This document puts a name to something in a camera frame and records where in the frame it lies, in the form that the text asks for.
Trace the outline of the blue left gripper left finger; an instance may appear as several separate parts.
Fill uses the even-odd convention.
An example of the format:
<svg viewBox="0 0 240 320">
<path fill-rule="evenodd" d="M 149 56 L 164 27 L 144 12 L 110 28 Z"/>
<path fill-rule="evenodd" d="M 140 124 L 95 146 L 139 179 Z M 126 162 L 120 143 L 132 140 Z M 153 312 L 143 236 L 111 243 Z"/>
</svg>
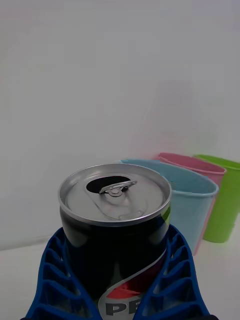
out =
<svg viewBox="0 0 240 320">
<path fill-rule="evenodd" d="M 67 261 L 65 235 L 58 229 L 42 254 L 36 292 L 26 320 L 100 320 L 97 307 Z"/>
</svg>

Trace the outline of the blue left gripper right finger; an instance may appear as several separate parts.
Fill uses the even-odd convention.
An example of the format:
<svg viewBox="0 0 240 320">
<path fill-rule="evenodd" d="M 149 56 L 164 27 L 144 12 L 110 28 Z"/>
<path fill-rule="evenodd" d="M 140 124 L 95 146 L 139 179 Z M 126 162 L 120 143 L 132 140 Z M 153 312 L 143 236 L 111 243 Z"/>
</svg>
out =
<svg viewBox="0 0 240 320">
<path fill-rule="evenodd" d="M 135 320 L 216 320 L 201 296 L 192 252 L 184 236 L 168 229 L 167 256 L 143 296 Z"/>
</svg>

